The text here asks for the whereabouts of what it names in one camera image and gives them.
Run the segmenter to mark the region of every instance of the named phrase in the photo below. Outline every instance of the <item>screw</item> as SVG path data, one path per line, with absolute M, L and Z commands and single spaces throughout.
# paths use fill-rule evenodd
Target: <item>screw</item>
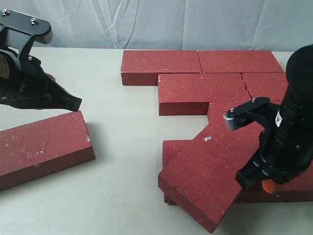
M 32 25 L 35 25 L 35 24 L 37 24 L 38 23 L 38 20 L 36 19 L 36 18 L 31 18 L 31 24 Z
M 7 9 L 2 10 L 3 16 L 7 16 L 10 14 L 10 12 Z

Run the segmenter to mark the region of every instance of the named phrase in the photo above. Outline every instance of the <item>table surface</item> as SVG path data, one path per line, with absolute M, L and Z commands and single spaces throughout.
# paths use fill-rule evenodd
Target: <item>table surface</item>
M 159 117 L 157 87 L 121 84 L 123 50 L 39 48 L 42 61 L 81 110 L 97 159 L 0 193 L 1 235 L 205 235 L 157 187 L 163 140 L 192 139 L 206 116 Z M 291 55 L 274 52 L 283 68 Z M 0 130 L 66 113 L 1 106 Z M 216 235 L 313 231 L 313 203 L 233 204 Z

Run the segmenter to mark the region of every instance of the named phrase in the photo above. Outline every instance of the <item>label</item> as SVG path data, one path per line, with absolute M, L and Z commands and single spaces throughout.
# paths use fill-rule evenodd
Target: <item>label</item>
M 0 55 L 0 77 L 9 79 L 9 75 L 10 75 L 9 64 L 6 61 L 6 59 L 2 55 Z
M 277 112 L 276 118 L 275 118 L 275 122 L 276 122 L 276 126 L 279 127 L 280 123 L 282 122 L 282 117 L 280 116 L 279 111 Z

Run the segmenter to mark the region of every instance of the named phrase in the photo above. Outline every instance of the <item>stacked bricks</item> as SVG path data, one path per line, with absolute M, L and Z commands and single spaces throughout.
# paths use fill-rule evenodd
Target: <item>stacked bricks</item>
M 0 191 L 95 159 L 81 111 L 0 132 Z
M 124 51 L 123 85 L 158 88 L 160 116 L 207 115 L 192 140 L 163 142 L 158 187 L 164 202 L 179 205 L 213 233 L 232 203 L 313 201 L 313 167 L 274 194 L 260 182 L 242 189 L 235 181 L 259 147 L 262 127 L 227 129 L 223 114 L 252 98 L 280 104 L 288 83 L 271 51 Z

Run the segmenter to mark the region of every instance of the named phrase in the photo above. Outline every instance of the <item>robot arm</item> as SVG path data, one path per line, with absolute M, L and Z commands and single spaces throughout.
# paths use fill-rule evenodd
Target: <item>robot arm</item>
M 0 104 L 17 109 L 78 111 L 82 100 L 66 92 L 29 55 L 33 43 L 50 43 L 51 25 L 20 12 L 3 10 L 0 18 Z
M 283 185 L 310 166 L 313 159 L 312 64 L 313 45 L 291 55 L 286 67 L 289 85 L 281 105 L 259 97 L 224 115 L 228 128 L 233 131 L 254 121 L 264 127 L 259 136 L 259 148 L 236 174 L 243 188 L 255 181 L 270 180 Z

